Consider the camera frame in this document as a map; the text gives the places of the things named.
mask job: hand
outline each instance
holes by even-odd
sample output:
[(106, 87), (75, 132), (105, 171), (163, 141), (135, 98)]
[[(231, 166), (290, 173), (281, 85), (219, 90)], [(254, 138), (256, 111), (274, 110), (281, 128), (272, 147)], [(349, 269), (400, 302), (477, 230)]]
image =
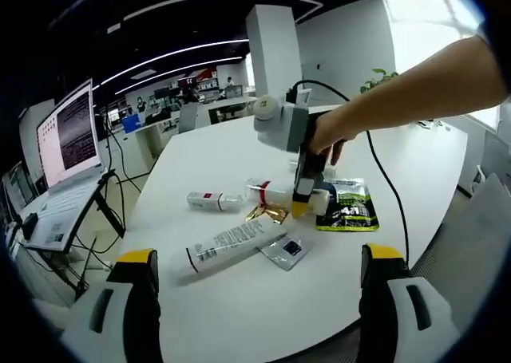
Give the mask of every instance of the hand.
[(316, 131), (309, 143), (309, 150), (314, 154), (323, 153), (327, 159), (331, 153), (331, 164), (337, 164), (343, 145), (347, 140), (353, 140), (356, 131), (346, 130), (347, 121), (343, 117), (344, 107), (331, 110), (318, 117)]

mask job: floor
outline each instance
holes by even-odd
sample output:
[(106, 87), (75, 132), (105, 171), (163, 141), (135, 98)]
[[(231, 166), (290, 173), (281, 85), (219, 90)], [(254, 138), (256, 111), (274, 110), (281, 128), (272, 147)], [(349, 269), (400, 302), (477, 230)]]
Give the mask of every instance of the floor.
[[(133, 180), (133, 182), (142, 190), (145, 185), (145, 181), (148, 179), (148, 176), (138, 177)], [(125, 197), (125, 217), (129, 218), (133, 208), (135, 207), (135, 203), (137, 202), (139, 192), (136, 188), (128, 181), (123, 182), (122, 189)], [(109, 186), (107, 189), (106, 201), (108, 205), (117, 212), (119, 216), (122, 216), (122, 205), (121, 205), (121, 190), (119, 185), (115, 183), (113, 180), (110, 180)], [(94, 239), (96, 239), (96, 243), (94, 244), (95, 251), (103, 251), (107, 249), (117, 237), (117, 233), (107, 222), (101, 211), (97, 210), (97, 206), (94, 203), (90, 208), (87, 216), (85, 217), (83, 223), (81, 224), (80, 230), (78, 231), (78, 238), (87, 246), (91, 247)], [(74, 245), (80, 245), (80, 243), (75, 239)], [(121, 242), (117, 240), (112, 248), (110, 248), (104, 254), (97, 254), (98, 257), (105, 264), (109, 265), (110, 263), (114, 263), (118, 253)], [(85, 265), (85, 258), (88, 254), (88, 251), (74, 248), (73, 251), (69, 254), (70, 257), (70, 265), (75, 269), (78, 274), (81, 274)], [(72, 282), (76, 282), (77, 279), (73, 277), (71, 274), (68, 275), (69, 279)], [(85, 271), (85, 281), (88, 284), (94, 282), (103, 282), (108, 276), (108, 269), (104, 267), (99, 261), (97, 261), (92, 255), (87, 264), (87, 270)]]

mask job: gold wrapper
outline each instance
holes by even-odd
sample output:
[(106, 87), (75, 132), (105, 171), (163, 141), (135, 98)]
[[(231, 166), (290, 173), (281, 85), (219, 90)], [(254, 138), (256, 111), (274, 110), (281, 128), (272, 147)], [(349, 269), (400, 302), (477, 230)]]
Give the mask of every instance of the gold wrapper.
[(286, 219), (289, 211), (280, 207), (268, 206), (261, 203), (260, 205), (254, 207), (250, 213), (248, 213), (248, 215), (245, 217), (245, 221), (250, 221), (251, 219), (257, 218), (264, 213), (270, 215), (275, 223), (282, 224), (282, 222), (284, 222)]

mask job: ceiling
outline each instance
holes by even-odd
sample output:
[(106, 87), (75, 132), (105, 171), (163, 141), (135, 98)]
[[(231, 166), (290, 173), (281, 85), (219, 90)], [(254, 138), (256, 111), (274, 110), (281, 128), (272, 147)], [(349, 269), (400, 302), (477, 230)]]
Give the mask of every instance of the ceiling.
[[(293, 9), (301, 21), (358, 0), (0, 0), (4, 50), (0, 62), (0, 131), (17, 133), (27, 106), (58, 101), (84, 80), (100, 81), (150, 58), (214, 41), (246, 38), (244, 21), (256, 4)], [(120, 28), (109, 33), (109, 27)], [(94, 93), (98, 103), (135, 81), (146, 69), (158, 73), (224, 57), (242, 56), (248, 43), (217, 45), (154, 61), (126, 73)]]

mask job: green package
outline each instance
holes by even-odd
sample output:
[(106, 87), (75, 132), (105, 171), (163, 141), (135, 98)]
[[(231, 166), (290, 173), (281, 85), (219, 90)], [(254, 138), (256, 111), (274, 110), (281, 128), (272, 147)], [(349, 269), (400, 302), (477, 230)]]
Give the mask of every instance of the green package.
[(316, 217), (321, 231), (375, 231), (380, 225), (364, 180), (325, 180), (330, 192), (327, 213)]

